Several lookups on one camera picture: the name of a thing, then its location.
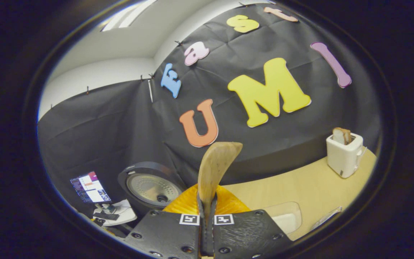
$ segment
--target white desk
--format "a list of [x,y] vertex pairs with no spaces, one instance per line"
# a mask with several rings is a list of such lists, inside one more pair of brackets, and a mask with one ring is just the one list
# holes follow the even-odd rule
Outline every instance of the white desk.
[[[103,224],[104,227],[121,225],[137,219],[137,216],[135,215],[135,212],[133,212],[133,209],[127,199],[112,205],[116,207],[114,214],[119,214],[119,218],[117,220],[105,220],[105,223]],[[100,213],[101,211],[102,209],[95,209],[93,213]]]

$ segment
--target letter m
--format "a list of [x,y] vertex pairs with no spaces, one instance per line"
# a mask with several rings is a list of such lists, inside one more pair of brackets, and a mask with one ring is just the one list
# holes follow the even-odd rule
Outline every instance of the letter m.
[[247,125],[251,128],[268,121],[268,115],[262,113],[258,105],[274,117],[280,115],[279,94],[284,100],[282,108],[287,113],[311,104],[309,95],[303,93],[287,69],[285,59],[271,59],[264,64],[263,70],[266,85],[246,75],[238,76],[228,84],[228,90],[235,91],[242,101],[248,114]]

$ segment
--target letter u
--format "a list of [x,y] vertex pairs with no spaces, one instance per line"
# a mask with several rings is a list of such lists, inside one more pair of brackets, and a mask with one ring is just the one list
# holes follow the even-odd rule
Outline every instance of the letter u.
[[212,110],[212,99],[207,99],[197,105],[197,110],[202,113],[207,124],[207,133],[200,136],[194,125],[194,110],[189,110],[180,116],[180,122],[183,124],[184,132],[189,144],[195,147],[203,147],[212,144],[218,137],[218,124]]

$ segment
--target computer monitor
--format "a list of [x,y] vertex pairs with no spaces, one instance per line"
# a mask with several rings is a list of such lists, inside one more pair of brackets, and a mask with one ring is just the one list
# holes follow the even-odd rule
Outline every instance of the computer monitor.
[[95,172],[70,179],[74,190],[85,203],[110,203],[111,199],[102,187]]

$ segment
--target cable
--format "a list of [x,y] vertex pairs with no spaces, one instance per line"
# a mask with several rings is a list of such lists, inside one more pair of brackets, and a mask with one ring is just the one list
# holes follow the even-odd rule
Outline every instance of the cable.
[[120,215],[121,213],[124,213],[126,210],[130,209],[130,207],[127,207],[123,212],[116,213],[116,215]]

